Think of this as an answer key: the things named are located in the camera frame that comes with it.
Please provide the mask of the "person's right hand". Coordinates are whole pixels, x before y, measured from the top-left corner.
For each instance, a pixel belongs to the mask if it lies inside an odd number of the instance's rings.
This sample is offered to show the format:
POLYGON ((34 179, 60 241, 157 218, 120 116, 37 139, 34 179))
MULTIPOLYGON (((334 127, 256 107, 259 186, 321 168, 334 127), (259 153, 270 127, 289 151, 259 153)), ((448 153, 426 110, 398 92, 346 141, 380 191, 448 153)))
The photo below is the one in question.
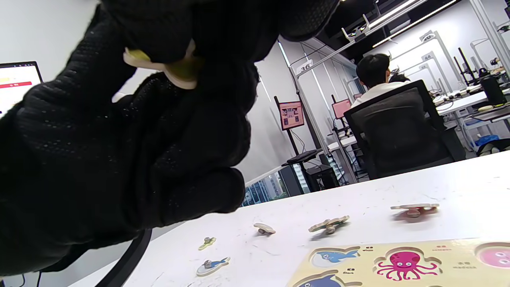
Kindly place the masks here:
POLYGON ((337 0, 102 0, 66 67, 1 118, 2 277, 59 272, 244 200, 256 62, 337 0))

